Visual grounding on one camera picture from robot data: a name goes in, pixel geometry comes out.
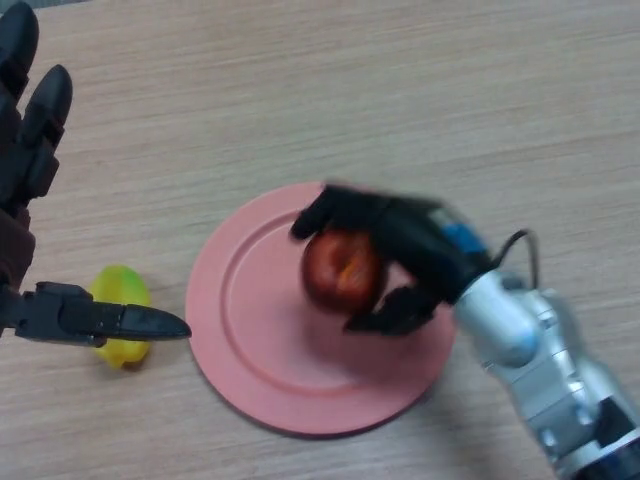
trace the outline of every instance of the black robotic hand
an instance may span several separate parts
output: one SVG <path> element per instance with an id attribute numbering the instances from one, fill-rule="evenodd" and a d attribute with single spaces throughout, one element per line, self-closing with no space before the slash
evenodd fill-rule
<path id="1" fill-rule="evenodd" d="M 494 268 L 468 223 L 435 199 L 330 184 L 299 214 L 290 234 L 303 241 L 326 228 L 368 233 L 377 252 L 414 279 L 412 285 L 391 291 L 377 311 L 351 318 L 347 331 L 411 333 L 432 317 L 438 304 L 455 303 L 475 279 Z"/>
<path id="2" fill-rule="evenodd" d="M 38 21 L 26 3 L 14 4 L 0 18 L 0 334 L 14 328 L 23 338 L 92 346 L 108 338 L 189 337 L 189 326 L 175 315 L 97 303 L 76 285 L 41 282 L 34 292 L 18 292 L 35 250 L 28 205 L 47 194 L 58 170 L 55 151 L 73 96 L 69 73 L 57 65 L 38 84 L 20 117 L 16 105 L 38 37 Z"/>

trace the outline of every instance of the black cable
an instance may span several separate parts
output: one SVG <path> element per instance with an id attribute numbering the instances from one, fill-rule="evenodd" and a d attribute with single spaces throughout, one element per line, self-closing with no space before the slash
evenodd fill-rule
<path id="1" fill-rule="evenodd" d="M 540 265 L 539 265 L 539 251 L 538 251 L 538 238 L 533 230 L 523 228 L 511 235 L 509 239 L 504 243 L 500 249 L 500 253 L 493 259 L 494 268 L 498 268 L 504 262 L 504 259 L 509 254 L 511 248 L 520 240 L 524 238 L 527 241 L 529 247 L 529 265 L 531 269 L 531 288 L 537 289 L 540 285 Z"/>

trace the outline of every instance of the blue component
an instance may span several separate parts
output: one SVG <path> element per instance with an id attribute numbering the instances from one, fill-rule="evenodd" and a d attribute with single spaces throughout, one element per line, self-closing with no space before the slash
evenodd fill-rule
<path id="1" fill-rule="evenodd" d="M 487 251 L 487 247 L 482 243 L 482 240 L 464 223 L 447 225 L 442 231 L 464 253 L 483 253 Z"/>

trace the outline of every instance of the robotic claw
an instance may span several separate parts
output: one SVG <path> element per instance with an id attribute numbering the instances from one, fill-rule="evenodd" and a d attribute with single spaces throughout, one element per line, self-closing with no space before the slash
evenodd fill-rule
<path id="1" fill-rule="evenodd" d="M 414 279 L 389 293 L 377 311 L 351 318 L 347 331 L 408 334 L 446 302 L 558 478 L 640 479 L 640 415 L 586 350 L 568 305 L 539 288 L 532 232 L 518 232 L 494 258 L 469 223 L 438 200 L 339 185 L 326 186 L 290 234 L 303 241 L 327 227 L 367 232 L 378 253 Z M 530 286 L 500 269 L 520 237 L 530 240 Z"/>
<path id="2" fill-rule="evenodd" d="M 53 67 L 20 117 L 16 104 L 38 46 L 38 21 L 26 3 L 0 18 L 0 334 L 72 345 L 102 346 L 108 338 L 170 340 L 191 336 L 180 318 L 141 306 L 94 302 L 76 285 L 41 282 L 18 289 L 31 265 L 35 238 L 29 202 L 44 197 L 58 170 L 55 150 L 64 133 L 73 88 L 67 70 Z"/>

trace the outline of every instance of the wooden table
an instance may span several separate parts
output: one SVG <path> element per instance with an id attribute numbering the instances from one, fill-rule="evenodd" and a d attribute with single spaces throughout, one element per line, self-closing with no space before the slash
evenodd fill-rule
<path id="1" fill-rule="evenodd" d="M 537 229 L 545 284 L 640 399 L 637 0 L 94 0 L 38 16 L 31 88 L 63 63 L 75 103 L 32 204 L 25 287 L 123 262 L 182 314 L 199 249 L 259 193 L 331 176 L 441 195 L 496 245 Z M 2 479 L 551 476 L 463 337 L 431 399 L 330 442 L 240 419 L 187 342 L 125 374 L 5 337 Z"/>

